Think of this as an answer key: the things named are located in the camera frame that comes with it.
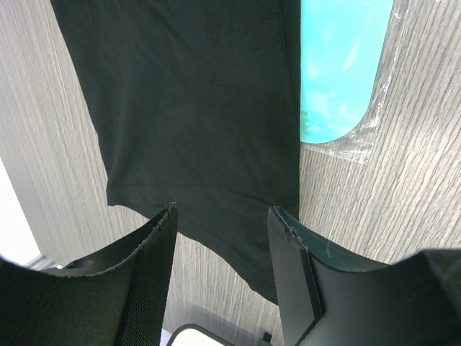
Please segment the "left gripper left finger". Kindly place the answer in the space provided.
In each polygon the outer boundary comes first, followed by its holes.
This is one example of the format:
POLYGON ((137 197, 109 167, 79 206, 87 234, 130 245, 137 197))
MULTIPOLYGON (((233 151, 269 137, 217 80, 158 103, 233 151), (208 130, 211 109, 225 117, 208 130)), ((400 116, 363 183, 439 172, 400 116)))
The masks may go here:
POLYGON ((3 345, 158 345, 178 210, 64 268, 1 261, 3 345))

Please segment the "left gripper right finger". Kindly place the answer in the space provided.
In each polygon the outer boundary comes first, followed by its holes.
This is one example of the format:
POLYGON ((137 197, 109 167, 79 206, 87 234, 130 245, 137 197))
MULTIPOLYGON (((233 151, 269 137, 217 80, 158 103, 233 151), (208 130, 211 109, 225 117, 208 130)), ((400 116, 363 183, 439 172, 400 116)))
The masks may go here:
POLYGON ((460 251, 425 249, 388 265, 267 217, 286 345, 458 345, 460 251))

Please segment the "black floral t-shirt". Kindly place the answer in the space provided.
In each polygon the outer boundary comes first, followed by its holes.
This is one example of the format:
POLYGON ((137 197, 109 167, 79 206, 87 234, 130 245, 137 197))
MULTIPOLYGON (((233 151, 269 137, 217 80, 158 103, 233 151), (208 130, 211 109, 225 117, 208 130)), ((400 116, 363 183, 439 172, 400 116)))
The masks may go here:
POLYGON ((299 213, 299 1, 53 1, 107 202, 179 231, 277 300, 267 214, 299 213))

